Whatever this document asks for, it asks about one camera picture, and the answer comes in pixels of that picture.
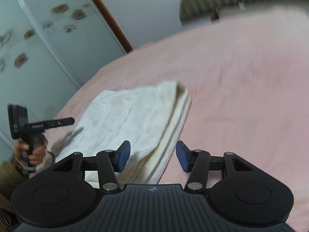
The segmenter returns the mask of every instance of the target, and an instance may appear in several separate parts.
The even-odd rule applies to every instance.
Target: small logo
[[[35,128],[42,128],[43,126],[44,126],[43,124],[32,125],[32,129],[35,129]]]
[[[149,191],[151,191],[151,192],[156,192],[157,190],[158,189],[156,187],[152,187],[152,188],[149,189]]]

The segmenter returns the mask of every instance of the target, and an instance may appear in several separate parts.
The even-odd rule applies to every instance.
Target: metal pivot bolt
[[[203,185],[200,182],[191,182],[187,185],[187,187],[191,190],[200,190]]]
[[[113,182],[108,182],[108,183],[103,184],[103,189],[106,191],[113,191],[117,188],[118,188],[118,185]]]

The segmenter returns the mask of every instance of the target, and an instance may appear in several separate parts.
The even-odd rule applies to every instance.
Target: bed
[[[152,43],[103,67],[58,114],[74,126],[46,133],[59,153],[102,90],[178,79],[192,104],[180,140],[214,156],[233,151],[293,192],[288,224],[309,231],[309,19],[276,9],[220,20]],[[159,184],[185,184],[173,153]]]

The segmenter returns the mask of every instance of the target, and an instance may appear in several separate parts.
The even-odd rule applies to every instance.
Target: blue gripper pad
[[[122,145],[115,151],[119,154],[117,162],[117,172],[122,172],[128,162],[131,153],[131,145],[129,141],[124,141]]]
[[[176,156],[184,172],[189,173],[189,154],[191,151],[185,144],[181,144],[179,141],[176,143]]]

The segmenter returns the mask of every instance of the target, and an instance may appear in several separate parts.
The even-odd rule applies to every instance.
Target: round black disc
[[[260,170],[228,175],[211,188],[209,200],[226,219],[261,227],[285,221],[294,202],[287,186]]]
[[[36,227],[58,227],[90,212],[96,200],[90,184],[68,172],[39,177],[29,179],[13,192],[11,203],[20,220]]]

